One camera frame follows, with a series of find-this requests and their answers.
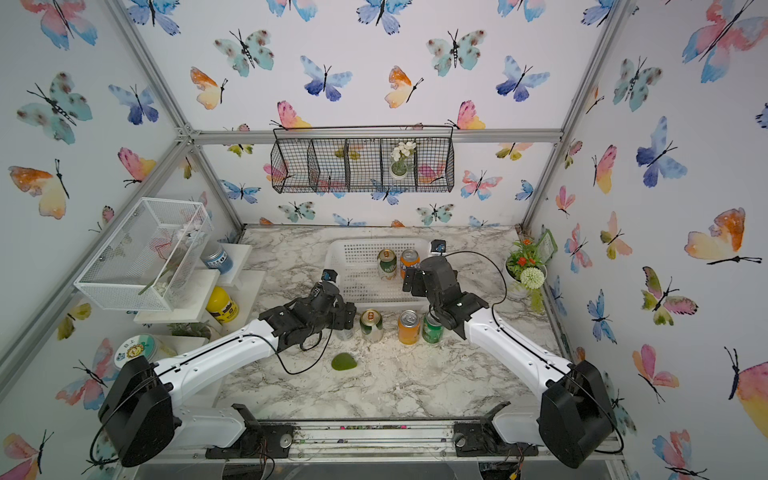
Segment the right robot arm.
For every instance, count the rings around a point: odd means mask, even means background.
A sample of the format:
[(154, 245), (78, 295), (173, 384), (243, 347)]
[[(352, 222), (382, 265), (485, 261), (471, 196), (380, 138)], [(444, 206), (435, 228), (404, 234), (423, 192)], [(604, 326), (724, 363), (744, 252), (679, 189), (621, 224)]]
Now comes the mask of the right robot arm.
[(574, 364), (544, 349), (505, 323), (487, 301), (462, 290), (446, 256), (408, 267), (403, 290), (426, 298), (429, 313), (444, 328), (501, 362), (537, 396), (535, 418), (508, 407), (491, 416), (504, 442), (543, 445), (576, 469), (618, 432), (600, 371), (587, 361)]

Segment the orange juice can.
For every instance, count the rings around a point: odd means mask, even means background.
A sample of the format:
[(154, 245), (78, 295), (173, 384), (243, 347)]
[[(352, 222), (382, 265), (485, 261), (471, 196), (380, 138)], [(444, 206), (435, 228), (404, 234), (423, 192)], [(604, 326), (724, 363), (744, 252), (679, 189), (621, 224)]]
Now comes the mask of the orange juice can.
[(415, 344), (420, 335), (420, 317), (414, 310), (405, 310), (398, 317), (398, 339), (404, 345)]

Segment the green drink can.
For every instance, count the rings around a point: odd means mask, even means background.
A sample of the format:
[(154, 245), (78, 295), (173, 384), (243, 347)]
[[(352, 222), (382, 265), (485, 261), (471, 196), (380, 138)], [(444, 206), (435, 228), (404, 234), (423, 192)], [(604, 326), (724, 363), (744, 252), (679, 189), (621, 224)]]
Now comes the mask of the green drink can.
[(437, 344), (442, 339), (443, 326), (430, 313), (427, 313), (423, 318), (421, 334), (425, 342), (429, 344)]

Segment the orange Fanta can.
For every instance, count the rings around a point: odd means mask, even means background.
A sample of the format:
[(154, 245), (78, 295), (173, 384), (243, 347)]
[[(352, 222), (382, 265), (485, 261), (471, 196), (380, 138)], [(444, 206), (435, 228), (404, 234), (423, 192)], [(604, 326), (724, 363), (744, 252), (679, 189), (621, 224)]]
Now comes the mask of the orange Fanta can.
[(405, 249), (400, 256), (400, 273), (405, 278), (408, 268), (416, 268), (420, 264), (420, 255), (413, 248)]

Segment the silver tall drink can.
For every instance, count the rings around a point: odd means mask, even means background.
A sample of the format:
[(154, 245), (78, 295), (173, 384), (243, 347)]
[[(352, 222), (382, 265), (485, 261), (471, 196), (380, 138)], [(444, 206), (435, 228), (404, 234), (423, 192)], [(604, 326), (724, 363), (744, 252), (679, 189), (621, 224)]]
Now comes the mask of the silver tall drink can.
[(354, 336), (354, 330), (353, 329), (336, 330), (335, 335), (341, 341), (351, 340)]

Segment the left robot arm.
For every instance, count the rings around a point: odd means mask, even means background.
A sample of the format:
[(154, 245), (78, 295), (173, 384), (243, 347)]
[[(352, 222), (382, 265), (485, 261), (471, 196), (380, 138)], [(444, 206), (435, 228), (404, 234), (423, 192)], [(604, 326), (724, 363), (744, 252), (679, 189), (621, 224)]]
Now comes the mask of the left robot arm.
[(98, 413), (96, 435), (107, 437), (115, 451), (106, 464), (136, 467), (165, 450), (207, 449), (218, 458), (252, 454), (263, 435), (246, 407), (192, 407), (189, 399), (310, 337), (329, 340), (333, 331), (350, 329), (356, 314), (355, 304), (343, 300), (337, 285), (323, 280), (307, 296), (268, 309), (190, 352), (155, 363), (144, 357), (128, 361)]

